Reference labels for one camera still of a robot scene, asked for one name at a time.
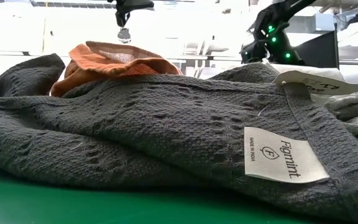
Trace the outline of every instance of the white tag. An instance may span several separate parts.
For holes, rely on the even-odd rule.
[[[246,175],[302,184],[329,178],[308,141],[294,140],[260,128],[244,128]]]
[[[325,95],[348,95],[358,92],[358,84],[350,84],[332,78],[321,77],[296,70],[279,74],[273,83],[282,85],[284,83],[304,83],[310,93]]]
[[[299,65],[281,65],[281,64],[271,64],[279,73],[290,72],[290,71],[299,71],[302,73],[307,73],[311,75],[317,75],[320,77],[333,78],[335,80],[345,81],[342,73],[337,68],[316,68],[309,66],[299,66]]]

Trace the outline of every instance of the metal rail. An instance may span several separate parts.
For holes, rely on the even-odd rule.
[[[41,55],[0,55],[0,56],[41,56]],[[227,62],[241,62],[241,57],[231,56],[212,56],[212,55],[175,55],[165,56],[166,59],[171,60],[215,60],[215,61],[227,61]],[[358,65],[358,60],[339,60],[340,65]]]

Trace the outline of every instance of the pile of clothes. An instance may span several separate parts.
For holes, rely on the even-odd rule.
[[[0,76],[0,168],[89,189],[224,187],[289,211],[358,222],[358,96],[324,106],[252,63],[209,80],[161,56],[87,42]],[[245,175],[244,128],[305,140],[329,175],[288,184]]]

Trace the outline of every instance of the price tag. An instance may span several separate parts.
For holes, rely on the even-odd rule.
[[[303,83],[310,93],[324,95],[348,95],[358,92],[358,84],[350,84],[332,78],[321,77],[296,70],[280,73],[273,83]]]

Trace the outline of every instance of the logo on label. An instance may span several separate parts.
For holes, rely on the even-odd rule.
[[[292,179],[292,177],[300,177],[301,175],[298,173],[297,167],[298,165],[295,164],[293,158],[292,158],[292,146],[291,143],[281,140],[282,146],[280,148],[280,151],[284,155],[285,159],[285,165],[288,169],[288,175]]]
[[[277,159],[280,157],[271,147],[263,147],[261,151],[267,159]]]

